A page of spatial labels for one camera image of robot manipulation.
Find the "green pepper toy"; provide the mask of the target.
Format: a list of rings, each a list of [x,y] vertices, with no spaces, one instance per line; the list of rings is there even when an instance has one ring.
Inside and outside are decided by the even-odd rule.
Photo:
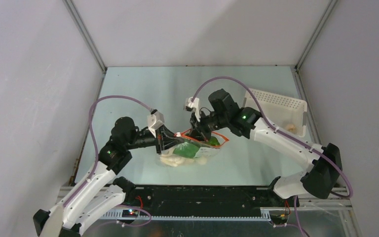
[[[214,146],[214,147],[221,145],[220,141],[215,136],[211,136],[211,138],[208,140],[207,144],[210,146]]]

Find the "clear zip bag orange zipper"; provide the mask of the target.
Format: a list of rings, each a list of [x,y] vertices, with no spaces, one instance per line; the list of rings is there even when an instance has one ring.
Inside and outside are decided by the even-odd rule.
[[[214,131],[207,142],[191,138],[188,134],[188,130],[174,134],[174,138],[177,138],[180,143],[162,152],[159,157],[161,163],[171,167],[192,163],[203,165],[208,158],[216,156],[229,141],[227,137]]]

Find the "green bok choy toy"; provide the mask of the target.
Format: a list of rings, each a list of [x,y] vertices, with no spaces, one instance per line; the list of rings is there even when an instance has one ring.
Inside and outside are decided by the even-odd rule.
[[[200,147],[198,145],[189,142],[184,142],[176,145],[172,154],[184,158],[194,158],[199,149]]]

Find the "white cauliflower toy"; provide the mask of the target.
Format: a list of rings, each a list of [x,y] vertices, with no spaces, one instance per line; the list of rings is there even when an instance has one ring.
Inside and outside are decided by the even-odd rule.
[[[183,165],[191,165],[191,164],[200,164],[204,165],[207,163],[207,157],[199,157],[199,158],[184,158],[180,156],[161,156],[160,161],[171,167],[178,167]]]

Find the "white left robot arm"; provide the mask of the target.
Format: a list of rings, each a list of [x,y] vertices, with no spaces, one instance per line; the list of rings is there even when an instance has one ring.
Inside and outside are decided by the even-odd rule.
[[[80,237],[113,207],[132,205],[136,199],[133,184],[117,177],[131,160],[131,150],[154,146],[156,152],[184,142],[154,115],[148,117],[154,127],[140,130],[130,117],[119,118],[97,162],[87,174],[49,211],[38,210],[33,223],[39,237]]]

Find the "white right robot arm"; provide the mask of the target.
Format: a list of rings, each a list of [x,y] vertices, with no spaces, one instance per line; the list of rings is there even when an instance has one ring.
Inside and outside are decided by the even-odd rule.
[[[251,107],[239,107],[223,89],[210,94],[208,100],[213,111],[205,115],[200,111],[198,98],[187,98],[185,109],[191,111],[192,134],[209,140],[212,133],[228,128],[236,136],[263,143],[296,162],[302,171],[287,177],[276,177],[270,184],[267,200],[281,206],[288,198],[310,194],[327,199],[342,170],[339,148],[334,144],[322,146],[292,137],[275,124],[267,124],[262,112]]]

